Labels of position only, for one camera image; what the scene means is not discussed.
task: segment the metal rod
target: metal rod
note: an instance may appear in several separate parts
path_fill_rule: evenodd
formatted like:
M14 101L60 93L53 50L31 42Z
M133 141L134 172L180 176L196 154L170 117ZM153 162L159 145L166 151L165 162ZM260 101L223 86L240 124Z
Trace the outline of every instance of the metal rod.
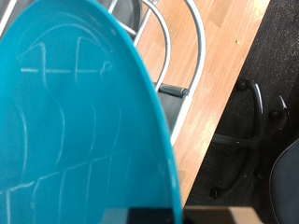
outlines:
M163 29L163 33L164 33L164 40L165 40L165 59L164 59L164 65L163 65L163 69L161 71L161 74L158 78L158 81L157 81L157 85L155 87L155 91L158 91L165 76L166 76L166 73L167 73L167 69L169 67L169 64L170 64L170 56L171 56L171 42L170 42L170 34L169 34L169 31L168 31L168 27L167 27L167 24L161 14L161 12L158 10L158 8L153 5L151 3L151 1L149 0L142 0L142 2L144 4L146 4L151 10L152 12L156 15L159 23L161 24L162 26L162 29Z
M173 128L173 130L171 132L171 136L170 136L171 146L173 146L177 141L178 134L179 134L184 122L185 122L188 111L189 111L190 106L192 104L192 100L193 100L193 98L189 95L184 95L183 96L183 103L182 103L181 108L178 112L178 117L177 117L177 120L175 122L174 128Z
M155 0L155 1L152 1L152 4L153 5L157 5L157 3L159 2L159 0ZM143 31L144 31L144 29L145 29L145 27L146 27L146 25L147 25L147 23L148 23L148 20L149 20L149 18L150 18L150 14L151 14L151 9L149 8L148 9L148 11L147 11L147 13L146 13L146 15L144 16L144 18L142 19L142 22L141 22L141 24L140 24L140 26L139 26L139 30L138 30L138 32L137 32L137 35L136 35L136 37L135 37L135 39L134 39L134 46L136 47L137 46L137 44L138 44L138 42L139 42L139 40L140 40L140 37L142 36L142 34L143 34Z
M136 32L135 30L131 29L129 26L123 24L121 21L118 21L118 22L119 22L119 24L121 25L121 27L122 27L126 32L128 32L130 35L136 35L136 34L137 34L137 32Z
M2 17L2 20L0 21L0 37L2 36L4 29L6 28L8 19L11 15L13 8L16 6L16 3L17 0L10 0L10 2L8 3L7 10Z
M206 58L206 37L205 28L202 21L202 17L198 11L198 8L193 0L185 0L190 12L192 13L198 39L198 59L195 67L194 76L189 86L189 95L193 96L198 86L199 80L204 70L205 58Z
M114 7L116 6L116 4L118 3L119 0L112 0L109 7L108 7L108 12L112 13L114 10Z

